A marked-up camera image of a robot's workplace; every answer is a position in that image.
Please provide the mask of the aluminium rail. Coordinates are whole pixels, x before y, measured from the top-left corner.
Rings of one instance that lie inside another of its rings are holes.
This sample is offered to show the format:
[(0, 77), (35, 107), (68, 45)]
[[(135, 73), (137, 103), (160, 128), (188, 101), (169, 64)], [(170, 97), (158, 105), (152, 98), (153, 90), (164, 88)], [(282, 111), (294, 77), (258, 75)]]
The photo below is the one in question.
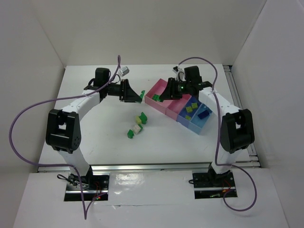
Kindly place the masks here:
[(252, 113), (227, 102), (220, 102), (222, 120), (218, 163), (232, 165), (243, 150), (255, 141)]
[(116, 165), (91, 165), (93, 172), (111, 171), (178, 171), (207, 169), (209, 162), (203, 163), (156, 163), (156, 164), (116, 164)]

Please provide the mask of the large pink bin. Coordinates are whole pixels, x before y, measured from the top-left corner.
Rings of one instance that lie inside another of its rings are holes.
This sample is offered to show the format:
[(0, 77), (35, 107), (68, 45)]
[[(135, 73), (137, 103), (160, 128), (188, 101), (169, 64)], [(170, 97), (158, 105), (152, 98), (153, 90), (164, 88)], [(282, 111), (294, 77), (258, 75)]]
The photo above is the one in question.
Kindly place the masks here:
[(160, 95), (163, 93), (167, 85), (167, 82), (163, 79), (159, 79), (156, 84), (145, 95), (145, 103), (159, 112), (169, 116), (176, 120), (177, 114), (170, 109), (170, 105), (173, 100), (160, 100)]

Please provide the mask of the small pink bin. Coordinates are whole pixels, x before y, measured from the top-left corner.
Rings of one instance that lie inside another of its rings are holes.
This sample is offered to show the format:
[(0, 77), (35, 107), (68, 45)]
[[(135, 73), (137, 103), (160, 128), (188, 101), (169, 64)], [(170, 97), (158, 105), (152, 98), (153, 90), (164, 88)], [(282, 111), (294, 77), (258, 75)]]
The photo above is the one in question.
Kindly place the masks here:
[(170, 103), (166, 108), (165, 115), (176, 121), (179, 113), (190, 98), (191, 95), (183, 95), (179, 100), (170, 100)]

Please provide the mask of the aluminium rail right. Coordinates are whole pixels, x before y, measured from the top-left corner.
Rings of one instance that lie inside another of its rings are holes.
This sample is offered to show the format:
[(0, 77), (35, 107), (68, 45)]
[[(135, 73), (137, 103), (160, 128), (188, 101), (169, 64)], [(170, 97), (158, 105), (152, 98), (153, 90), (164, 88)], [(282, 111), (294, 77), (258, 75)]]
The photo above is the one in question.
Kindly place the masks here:
[(243, 150), (255, 141), (252, 113), (227, 102), (220, 102), (222, 120), (218, 163), (232, 165)]

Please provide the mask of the green curved lego top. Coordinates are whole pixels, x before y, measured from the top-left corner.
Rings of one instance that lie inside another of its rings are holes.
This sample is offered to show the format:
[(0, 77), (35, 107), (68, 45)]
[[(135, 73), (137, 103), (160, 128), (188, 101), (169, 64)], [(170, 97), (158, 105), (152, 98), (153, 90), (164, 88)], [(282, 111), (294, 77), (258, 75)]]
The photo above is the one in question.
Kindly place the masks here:
[(141, 112), (141, 115), (139, 116), (141, 120), (148, 120), (147, 116), (145, 115), (144, 112)]

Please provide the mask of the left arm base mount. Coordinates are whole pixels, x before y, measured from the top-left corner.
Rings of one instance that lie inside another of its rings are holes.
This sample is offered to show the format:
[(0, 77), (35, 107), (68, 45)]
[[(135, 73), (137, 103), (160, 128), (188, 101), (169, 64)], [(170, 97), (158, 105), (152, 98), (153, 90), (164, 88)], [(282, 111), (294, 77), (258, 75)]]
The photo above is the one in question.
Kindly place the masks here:
[[(69, 174), (68, 177), (64, 177), (61, 174), (57, 175), (58, 179), (67, 181), (64, 201), (81, 201), (80, 182), (78, 177)], [(85, 201), (91, 201), (96, 197), (96, 201), (108, 201), (108, 189), (109, 189), (109, 173), (102, 175), (93, 175), (92, 181), (88, 183), (85, 179), (82, 180), (83, 194)]]

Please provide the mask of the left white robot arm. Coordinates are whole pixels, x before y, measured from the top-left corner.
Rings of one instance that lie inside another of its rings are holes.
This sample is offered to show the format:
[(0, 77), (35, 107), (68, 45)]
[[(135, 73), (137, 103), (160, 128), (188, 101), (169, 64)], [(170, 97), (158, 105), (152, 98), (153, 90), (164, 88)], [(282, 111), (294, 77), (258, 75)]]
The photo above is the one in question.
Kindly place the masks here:
[(93, 170), (80, 150), (82, 118), (108, 95), (117, 96), (126, 103), (140, 103), (143, 98), (133, 91), (127, 79), (113, 83), (110, 75), (108, 68), (97, 68), (95, 77), (84, 88), (80, 98), (62, 109), (52, 109), (48, 114), (47, 145), (57, 151), (67, 164), (72, 165), (72, 179), (81, 177), (85, 184), (93, 182)]

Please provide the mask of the lime 2x2 lego brick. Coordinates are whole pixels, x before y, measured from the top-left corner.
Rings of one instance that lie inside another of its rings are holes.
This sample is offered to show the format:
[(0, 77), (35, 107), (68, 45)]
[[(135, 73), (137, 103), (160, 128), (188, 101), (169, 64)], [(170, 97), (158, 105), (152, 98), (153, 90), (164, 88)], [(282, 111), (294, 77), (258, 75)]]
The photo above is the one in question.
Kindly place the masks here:
[(192, 103), (191, 107), (192, 107), (192, 109), (197, 109), (198, 108), (198, 104), (197, 103)]

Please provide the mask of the dark blue lego plate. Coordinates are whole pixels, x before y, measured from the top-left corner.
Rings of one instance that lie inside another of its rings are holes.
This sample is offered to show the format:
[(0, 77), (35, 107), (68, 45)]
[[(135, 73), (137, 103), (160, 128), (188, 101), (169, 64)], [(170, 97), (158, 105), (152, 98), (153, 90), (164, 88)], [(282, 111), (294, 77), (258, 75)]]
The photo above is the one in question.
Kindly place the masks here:
[(202, 119), (208, 117), (209, 115), (210, 115), (209, 111), (205, 110), (205, 111), (201, 112), (200, 114), (198, 114), (198, 118), (202, 120)]

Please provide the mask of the green stepped lego block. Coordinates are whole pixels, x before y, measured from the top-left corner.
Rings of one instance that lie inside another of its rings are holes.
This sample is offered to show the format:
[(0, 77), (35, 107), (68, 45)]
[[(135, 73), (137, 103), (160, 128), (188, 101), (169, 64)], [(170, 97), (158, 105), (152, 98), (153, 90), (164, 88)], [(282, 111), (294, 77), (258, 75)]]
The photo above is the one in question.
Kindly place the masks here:
[(141, 94), (140, 94), (140, 98), (141, 98), (141, 99), (143, 99), (144, 94), (145, 94), (145, 90), (142, 90), (142, 91), (141, 91)]

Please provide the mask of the purple bin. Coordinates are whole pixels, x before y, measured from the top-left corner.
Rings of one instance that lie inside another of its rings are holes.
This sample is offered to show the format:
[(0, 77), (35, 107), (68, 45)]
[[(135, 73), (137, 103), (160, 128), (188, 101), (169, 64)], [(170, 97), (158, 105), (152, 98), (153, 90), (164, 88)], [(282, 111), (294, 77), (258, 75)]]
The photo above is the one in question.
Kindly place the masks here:
[[(197, 109), (193, 109), (193, 111), (191, 113), (187, 113), (186, 111), (186, 107), (191, 106), (192, 103), (197, 103), (198, 104), (198, 108), (201, 106), (201, 102), (199, 102), (196, 98), (191, 97), (188, 102), (186, 103), (186, 105), (184, 106), (184, 108), (181, 110), (181, 112), (179, 113), (178, 117), (177, 117), (177, 122), (182, 124), (184, 127), (188, 128), (190, 121), (192, 120), (193, 116), (195, 115), (195, 113), (197, 112)], [(188, 115), (191, 117), (190, 120), (185, 119), (185, 116)]]

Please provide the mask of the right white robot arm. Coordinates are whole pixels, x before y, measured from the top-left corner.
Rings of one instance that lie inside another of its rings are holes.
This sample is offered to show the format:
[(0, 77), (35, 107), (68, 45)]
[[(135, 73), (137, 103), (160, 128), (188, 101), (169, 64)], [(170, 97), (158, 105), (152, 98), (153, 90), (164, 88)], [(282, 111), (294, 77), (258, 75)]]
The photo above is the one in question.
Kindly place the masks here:
[(191, 95), (204, 104), (218, 118), (218, 138), (214, 161), (208, 167), (208, 181), (213, 186), (224, 182), (240, 152), (255, 140), (252, 113), (240, 109), (220, 95), (214, 85), (203, 81), (197, 66), (173, 68), (175, 77), (168, 79), (160, 100), (179, 100)]

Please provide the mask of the small green curved lego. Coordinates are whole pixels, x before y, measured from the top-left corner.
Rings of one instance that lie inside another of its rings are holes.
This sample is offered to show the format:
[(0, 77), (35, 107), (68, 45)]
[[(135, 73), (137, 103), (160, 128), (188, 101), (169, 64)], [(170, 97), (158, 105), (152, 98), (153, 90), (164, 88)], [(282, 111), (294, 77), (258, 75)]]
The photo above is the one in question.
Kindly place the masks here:
[(128, 131), (127, 137), (128, 137), (129, 139), (132, 139), (132, 138), (134, 137), (134, 132), (133, 132), (133, 130), (130, 129), (130, 130)]

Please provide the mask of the lime square lego front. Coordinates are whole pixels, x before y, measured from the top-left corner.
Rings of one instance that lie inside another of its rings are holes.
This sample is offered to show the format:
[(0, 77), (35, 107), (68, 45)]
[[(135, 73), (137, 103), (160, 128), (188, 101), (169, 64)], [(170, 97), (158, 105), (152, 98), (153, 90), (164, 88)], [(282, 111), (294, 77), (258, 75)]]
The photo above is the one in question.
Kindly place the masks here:
[(188, 107), (186, 107), (186, 111), (187, 111), (187, 113), (191, 113), (193, 111), (193, 109), (191, 106), (188, 106)]

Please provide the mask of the green lego brick half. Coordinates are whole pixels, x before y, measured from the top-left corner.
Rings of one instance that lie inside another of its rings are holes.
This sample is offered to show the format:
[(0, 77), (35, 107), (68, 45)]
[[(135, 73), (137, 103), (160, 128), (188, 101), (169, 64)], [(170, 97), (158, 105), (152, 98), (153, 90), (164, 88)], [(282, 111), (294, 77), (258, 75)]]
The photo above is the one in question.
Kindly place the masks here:
[(157, 94), (154, 94), (153, 97), (152, 97), (152, 99), (153, 99), (154, 101), (156, 101), (156, 102), (162, 102), (162, 100), (160, 99), (160, 96), (157, 95)]

